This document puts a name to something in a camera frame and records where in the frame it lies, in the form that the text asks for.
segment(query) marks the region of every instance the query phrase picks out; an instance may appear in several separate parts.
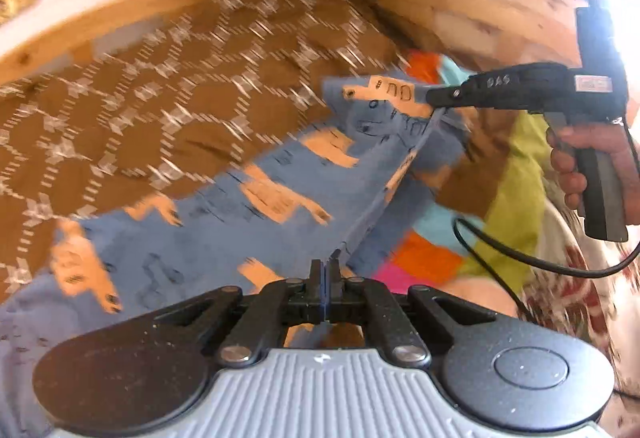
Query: gray ribbed plate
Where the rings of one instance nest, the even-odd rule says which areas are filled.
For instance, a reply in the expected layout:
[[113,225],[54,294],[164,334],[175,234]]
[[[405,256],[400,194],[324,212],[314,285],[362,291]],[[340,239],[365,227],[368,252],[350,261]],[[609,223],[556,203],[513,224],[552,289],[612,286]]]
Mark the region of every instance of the gray ribbed plate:
[[[52,438],[74,435],[55,431]],[[476,423],[423,371],[376,350],[272,350],[260,364],[220,373],[186,415],[148,438],[506,438]],[[595,424],[556,434],[598,438]]]

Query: brown patterned bedsheet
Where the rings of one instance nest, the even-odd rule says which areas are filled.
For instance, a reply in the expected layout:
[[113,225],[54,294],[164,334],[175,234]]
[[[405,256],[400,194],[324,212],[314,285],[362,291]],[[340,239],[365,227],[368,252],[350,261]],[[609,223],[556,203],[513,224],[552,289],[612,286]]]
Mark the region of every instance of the brown patterned bedsheet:
[[395,60],[347,0],[206,0],[120,53],[1,86],[0,301],[46,265],[57,219],[187,196],[323,118],[324,76]]

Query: metal screw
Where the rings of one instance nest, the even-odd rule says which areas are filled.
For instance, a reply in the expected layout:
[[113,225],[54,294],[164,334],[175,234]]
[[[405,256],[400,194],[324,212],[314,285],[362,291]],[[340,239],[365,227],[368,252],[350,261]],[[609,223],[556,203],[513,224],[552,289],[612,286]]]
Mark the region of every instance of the metal screw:
[[249,357],[251,357],[251,350],[244,346],[227,346],[220,350],[220,358],[232,364],[246,362]]
[[400,360],[400,362],[407,363],[421,362],[427,358],[424,349],[413,345],[396,346],[394,348],[394,356]]

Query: pink fabric patch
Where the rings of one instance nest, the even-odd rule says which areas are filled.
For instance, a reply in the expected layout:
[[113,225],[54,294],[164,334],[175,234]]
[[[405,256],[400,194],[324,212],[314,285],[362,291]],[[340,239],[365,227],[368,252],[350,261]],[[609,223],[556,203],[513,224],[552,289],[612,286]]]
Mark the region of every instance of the pink fabric patch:
[[401,294],[406,294],[408,288],[414,284],[426,284],[427,286],[433,286],[433,284],[428,281],[418,279],[391,262],[385,262],[385,264],[383,264],[378,269],[378,272],[373,276],[373,279],[386,284],[386,287],[393,293]]

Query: bare skin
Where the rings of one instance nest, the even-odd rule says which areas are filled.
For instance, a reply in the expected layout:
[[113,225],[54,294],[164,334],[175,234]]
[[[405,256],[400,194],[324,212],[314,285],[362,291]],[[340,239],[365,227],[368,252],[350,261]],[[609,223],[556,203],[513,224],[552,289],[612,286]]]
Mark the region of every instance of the bare skin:
[[628,225],[640,225],[640,177],[621,125],[585,124],[568,127],[555,134],[551,129],[546,139],[554,149],[551,165],[559,173],[564,202],[577,209],[580,195],[587,186],[587,178],[575,169],[575,159],[558,148],[558,139],[577,149],[593,148],[609,153],[622,184],[625,219]]

